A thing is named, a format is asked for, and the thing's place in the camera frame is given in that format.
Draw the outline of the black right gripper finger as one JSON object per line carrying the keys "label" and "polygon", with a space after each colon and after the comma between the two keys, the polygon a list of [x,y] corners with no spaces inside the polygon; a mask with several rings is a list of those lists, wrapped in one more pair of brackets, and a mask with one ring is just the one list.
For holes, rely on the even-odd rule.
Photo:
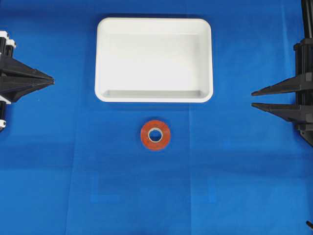
{"label": "black right gripper finger", "polygon": [[258,91],[252,92],[252,96],[267,95],[267,94],[284,94],[300,92],[305,90],[313,89],[313,79],[312,78],[301,78],[293,77],[279,82],[275,85],[265,87]]}
{"label": "black right gripper finger", "polygon": [[309,105],[252,103],[251,106],[288,122],[302,124],[313,122],[313,107]]}

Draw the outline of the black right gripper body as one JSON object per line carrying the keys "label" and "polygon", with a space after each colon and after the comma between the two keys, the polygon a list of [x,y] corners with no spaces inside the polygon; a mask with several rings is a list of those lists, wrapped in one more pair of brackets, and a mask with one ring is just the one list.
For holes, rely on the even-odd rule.
{"label": "black right gripper body", "polygon": [[296,104],[300,107],[301,120],[297,129],[301,137],[313,144],[313,40],[305,38],[294,46],[296,55],[296,76],[300,88],[296,92]]}

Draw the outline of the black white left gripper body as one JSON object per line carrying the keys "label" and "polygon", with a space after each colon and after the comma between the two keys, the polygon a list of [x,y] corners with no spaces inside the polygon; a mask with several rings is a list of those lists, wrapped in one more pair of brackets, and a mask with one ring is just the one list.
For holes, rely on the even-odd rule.
{"label": "black white left gripper body", "polygon": [[[13,51],[16,48],[16,42],[9,38],[9,34],[6,31],[0,32],[0,55],[13,56]],[[2,132],[6,127],[5,111],[6,105],[11,102],[0,96],[0,131]]]}

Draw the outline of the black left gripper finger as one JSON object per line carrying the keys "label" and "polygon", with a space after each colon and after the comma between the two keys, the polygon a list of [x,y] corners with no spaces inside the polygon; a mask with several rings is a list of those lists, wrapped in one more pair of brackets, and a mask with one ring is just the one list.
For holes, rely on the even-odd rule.
{"label": "black left gripper finger", "polygon": [[38,78],[54,82],[54,79],[51,76],[37,69],[31,68],[9,56],[0,57],[0,71],[5,75]]}
{"label": "black left gripper finger", "polygon": [[54,85],[54,82],[44,82],[44,83],[34,84],[31,86],[14,89],[13,91],[5,92],[0,95],[10,102],[17,102],[22,96],[27,95],[37,90],[41,90],[50,85]]}

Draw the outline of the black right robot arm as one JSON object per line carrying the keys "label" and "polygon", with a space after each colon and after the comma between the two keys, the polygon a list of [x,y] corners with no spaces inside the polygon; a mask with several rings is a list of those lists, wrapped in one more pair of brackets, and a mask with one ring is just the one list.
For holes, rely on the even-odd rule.
{"label": "black right robot arm", "polygon": [[272,86],[252,92],[252,96],[295,93],[294,104],[251,105],[294,123],[300,136],[313,144],[313,2],[301,1],[304,39],[293,46],[295,51],[295,76]]}

